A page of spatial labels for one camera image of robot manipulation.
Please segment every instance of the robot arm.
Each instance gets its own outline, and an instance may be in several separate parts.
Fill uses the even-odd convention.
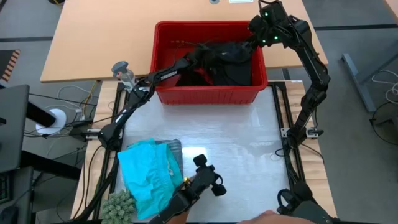
[[[193,58],[193,54],[187,54],[183,58],[177,60],[171,67],[159,70],[148,76],[135,85],[129,92],[129,99],[119,112],[116,119],[111,124],[104,126],[98,134],[98,139],[102,146],[107,150],[113,150],[114,147],[120,147],[117,139],[123,126],[126,124],[130,116],[137,108],[146,104],[155,93],[155,87],[163,80],[173,77],[180,73],[182,70],[193,68],[197,61]],[[127,72],[126,69],[115,72]],[[142,87],[145,83],[149,82],[149,90]]]
[[[201,154],[193,159],[197,168],[195,178],[186,180],[175,189],[169,205],[155,216],[150,224],[164,224],[172,217],[188,211],[199,199],[203,191],[212,185],[211,191],[215,196],[221,196],[226,193],[223,185],[223,178],[214,172],[213,165],[206,166],[207,158]]]
[[[282,43],[296,51],[312,84],[302,98],[302,110],[292,128],[287,132],[288,149],[297,147],[307,138],[306,125],[315,108],[326,98],[326,91],[330,81],[326,66],[320,61],[312,45],[312,34],[308,22],[294,16],[288,16],[279,0],[265,2],[261,7],[260,16],[254,17],[249,23],[249,30],[253,36],[248,39],[251,46],[264,47]]]

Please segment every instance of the white cable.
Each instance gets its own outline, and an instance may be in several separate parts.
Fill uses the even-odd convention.
[[[50,105],[50,106],[46,106],[45,108],[54,108],[54,107],[58,107],[58,106],[63,106],[64,108],[68,108],[70,110],[76,111],[76,108],[70,108],[69,106],[65,106],[65,105]]]
[[[387,72],[387,73],[393,74],[393,75],[395,75],[395,76],[398,78],[398,75],[397,75],[396,73],[392,72],[392,71],[384,70],[384,69],[383,69],[383,70],[380,70],[378,74],[380,74],[381,72]],[[395,96],[398,95],[398,88],[397,88],[398,82],[397,82],[397,83],[392,83],[392,82],[386,82],[386,81],[375,80],[374,77],[375,77],[376,75],[378,75],[378,74],[375,74],[375,75],[372,76],[372,81],[375,82],[375,83],[383,83],[383,84],[390,84],[390,85],[392,85],[392,88],[391,88],[390,90],[386,91],[386,100],[388,100],[389,102],[391,102],[391,103],[393,103],[393,104],[397,104],[397,105],[398,105],[398,101],[390,100],[390,98],[388,97],[388,94],[389,94],[390,92],[391,92],[393,95],[395,95]]]
[[[83,89],[83,88],[80,88],[80,87],[78,87],[78,86],[75,86],[75,85],[67,85],[67,86],[64,86],[64,87],[62,87],[61,89],[59,89],[59,90],[58,90],[58,94],[57,94],[58,99],[60,98],[61,91],[62,91],[64,88],[77,88],[77,89],[79,89],[79,90],[81,90],[81,91],[84,91],[84,92],[88,93],[88,96],[90,96],[90,99],[88,100],[88,103],[90,103],[90,101],[91,101],[91,99],[92,99],[92,94],[90,93],[90,91],[87,91],[87,90],[85,90],[85,89]],[[78,105],[76,105],[76,104],[74,104],[74,103],[71,103],[71,102],[68,102],[68,101],[64,101],[64,100],[61,100],[61,101],[62,101],[62,102],[65,102],[65,103],[68,103],[69,105],[76,106],[77,108],[80,108],[82,111],[83,111],[83,108],[85,108],[85,107],[87,106],[87,105],[84,105],[83,107],[81,107],[81,106],[78,106]]]
[[[56,140],[54,140],[54,141],[51,143],[51,145],[50,145],[50,147],[49,147],[49,150],[47,151],[47,155],[46,155],[46,158],[47,158],[47,159],[49,159],[49,155],[50,155],[50,152],[51,152],[51,150],[52,150],[52,147],[54,146],[54,144],[55,144],[59,139],[62,139],[62,138],[57,138]]]

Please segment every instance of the gray fabric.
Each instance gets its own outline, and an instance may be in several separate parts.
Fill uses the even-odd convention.
[[[178,139],[174,140],[161,140],[161,141],[156,141],[156,144],[162,144],[162,143],[167,143],[167,147],[172,151],[173,156],[175,160],[178,163],[178,166],[181,171],[181,175],[184,177],[183,173],[183,164],[182,164],[182,145],[181,141]]]

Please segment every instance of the blue fabric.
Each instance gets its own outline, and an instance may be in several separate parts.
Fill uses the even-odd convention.
[[[161,212],[182,181],[182,174],[167,144],[139,141],[118,153],[126,187],[136,199],[137,218]]]

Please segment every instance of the desk leg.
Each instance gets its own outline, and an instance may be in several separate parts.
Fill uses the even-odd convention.
[[[383,51],[383,54],[378,56],[377,60],[375,60],[373,63],[370,63],[362,72],[358,71],[348,54],[343,54],[341,59],[346,64],[350,75],[353,77],[355,85],[368,112],[375,112],[376,107],[373,103],[369,90],[365,85],[365,82],[396,58],[398,58],[398,41]]]
[[[36,154],[22,151],[21,152],[21,167],[31,166],[34,170],[54,174],[60,177],[66,177],[73,180],[78,180],[81,169],[56,162],[51,159],[38,156]]]

